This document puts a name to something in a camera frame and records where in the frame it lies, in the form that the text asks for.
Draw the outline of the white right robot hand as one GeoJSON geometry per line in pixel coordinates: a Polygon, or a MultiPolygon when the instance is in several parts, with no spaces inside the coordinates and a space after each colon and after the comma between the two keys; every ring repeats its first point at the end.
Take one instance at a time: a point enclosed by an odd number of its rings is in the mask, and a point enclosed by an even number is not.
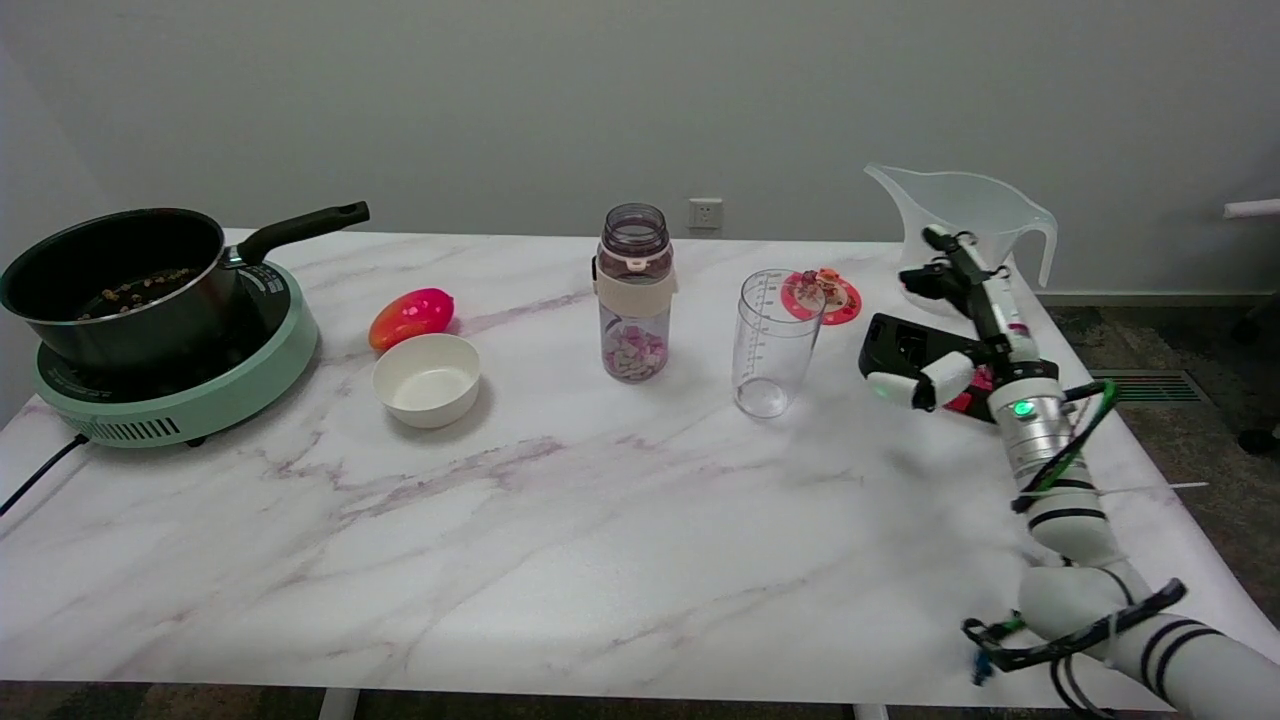
{"type": "Polygon", "coordinates": [[[895,319],[873,316],[858,359],[870,388],[901,407],[933,413],[957,398],[978,397],[972,387],[978,372],[989,372],[983,396],[989,416],[1009,410],[1014,416],[1046,414],[1048,404],[1064,405],[1065,392],[1047,369],[1029,325],[1023,320],[1005,266],[989,266],[968,231],[948,232],[925,225],[922,238],[934,259],[899,273],[902,287],[923,299],[943,300],[972,322],[974,340],[957,340],[945,354],[913,365],[902,355],[895,319]]]}

